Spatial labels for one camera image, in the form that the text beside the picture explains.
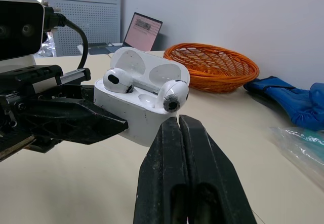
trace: woven basket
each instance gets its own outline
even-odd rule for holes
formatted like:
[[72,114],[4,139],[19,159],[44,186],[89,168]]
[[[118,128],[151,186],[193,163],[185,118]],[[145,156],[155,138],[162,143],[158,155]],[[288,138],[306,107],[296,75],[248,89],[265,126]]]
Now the woven basket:
[[174,45],[164,57],[187,67],[190,87],[212,93],[232,92],[259,75],[258,66],[248,57],[211,45]]

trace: white wall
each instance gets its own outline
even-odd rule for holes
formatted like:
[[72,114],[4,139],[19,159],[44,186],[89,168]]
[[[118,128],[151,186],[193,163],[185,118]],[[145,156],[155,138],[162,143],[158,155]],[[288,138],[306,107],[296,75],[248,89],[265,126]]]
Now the white wall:
[[122,35],[134,12],[163,21],[162,48],[197,42],[241,52],[308,89],[324,76],[324,0],[123,0]]

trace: wireless earbuds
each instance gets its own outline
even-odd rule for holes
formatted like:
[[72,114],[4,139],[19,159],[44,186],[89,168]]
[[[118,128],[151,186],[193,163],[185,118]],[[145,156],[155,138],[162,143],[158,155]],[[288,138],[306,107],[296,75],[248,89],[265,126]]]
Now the wireless earbuds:
[[[131,93],[134,89],[134,83],[139,88],[150,91],[148,85],[142,85],[121,68],[111,68],[103,77],[104,87],[108,91],[117,93]],[[163,108],[169,113],[178,111],[187,101],[189,88],[185,81],[171,80],[165,82],[160,88],[154,108]]]
[[161,87],[155,108],[164,108],[169,113],[174,113],[187,101],[189,88],[186,82],[181,80],[167,81]]
[[104,87],[108,91],[117,93],[133,92],[133,83],[133,77],[121,68],[111,68],[103,77]]

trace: white charging case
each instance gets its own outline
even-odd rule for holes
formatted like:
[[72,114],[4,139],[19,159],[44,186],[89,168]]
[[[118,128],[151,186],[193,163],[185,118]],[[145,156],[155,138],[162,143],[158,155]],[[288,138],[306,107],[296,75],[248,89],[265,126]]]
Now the white charging case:
[[[127,71],[138,83],[157,90],[169,80],[183,80],[188,85],[190,83],[189,72],[182,64],[135,48],[118,49],[110,65]],[[151,146],[161,123],[177,113],[154,108],[157,95],[141,88],[135,86],[132,93],[115,93],[106,90],[102,79],[99,79],[95,82],[94,104],[127,120],[129,128],[121,136]]]

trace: beige table surface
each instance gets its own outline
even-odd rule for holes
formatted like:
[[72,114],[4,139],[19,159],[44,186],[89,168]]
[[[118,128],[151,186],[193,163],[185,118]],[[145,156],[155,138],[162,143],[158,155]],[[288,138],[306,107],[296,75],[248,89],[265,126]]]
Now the beige table surface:
[[[163,52],[154,52],[161,56]],[[75,69],[80,56],[37,59]],[[92,79],[110,57],[91,55]],[[286,119],[239,89],[216,95],[190,89],[181,114],[201,120],[234,164],[258,223],[323,223],[324,193],[270,142]],[[0,163],[3,224],[131,224],[140,164],[148,148],[120,136],[86,146],[62,142],[47,154],[22,150]]]

